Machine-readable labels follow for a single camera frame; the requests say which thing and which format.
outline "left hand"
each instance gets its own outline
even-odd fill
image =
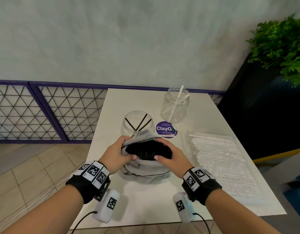
[[[121,154],[122,144],[128,139],[130,139],[130,137],[122,135],[114,144],[107,148],[102,157],[99,159],[99,162],[103,163],[109,170],[110,175],[116,173],[126,163],[129,163],[137,158],[136,155]]]

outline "black straw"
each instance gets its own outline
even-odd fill
[[[149,124],[149,122],[151,122],[152,121],[152,119],[150,119],[143,127],[141,127],[138,131],[141,131],[146,125],[148,125]]]
[[[127,120],[127,118],[125,118],[125,120],[129,123],[129,125],[134,129],[134,131],[137,131],[133,126],[132,124],[130,124],[129,120]]]
[[[136,130],[138,130],[139,129],[139,127],[141,126],[141,124],[143,123],[143,121],[145,120],[145,118],[146,118],[146,116],[147,116],[148,114],[146,113],[145,114],[145,116],[144,116],[144,118],[142,119],[142,121],[140,122],[140,124],[139,124],[139,126],[137,127],[137,129]]]

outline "green plant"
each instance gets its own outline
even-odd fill
[[[280,66],[285,80],[293,86],[300,84],[300,18],[294,14],[279,22],[272,20],[259,23],[255,36],[247,42],[252,44],[248,62],[259,61],[262,67]]]

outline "hand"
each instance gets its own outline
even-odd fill
[[[125,140],[130,139],[127,136],[121,136],[118,140],[110,145],[102,157],[99,159],[99,162],[103,163],[105,167],[109,170],[110,175],[116,173],[123,165],[129,163],[132,160],[137,158],[136,155],[122,155],[121,147]]]
[[[158,138],[158,142],[167,145],[172,151],[172,158],[168,159],[160,155],[155,155],[154,159],[167,166],[176,176],[183,178],[184,174],[194,166],[189,162],[183,151],[166,139]]]

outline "clear plastic jar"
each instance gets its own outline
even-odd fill
[[[163,120],[176,124],[181,122],[187,114],[189,105],[189,92],[183,89],[178,98],[180,88],[172,87],[166,92],[161,109],[161,117]]]
[[[154,133],[152,117],[143,111],[128,113],[122,123],[121,134],[129,137],[136,136],[140,131],[149,130]]]

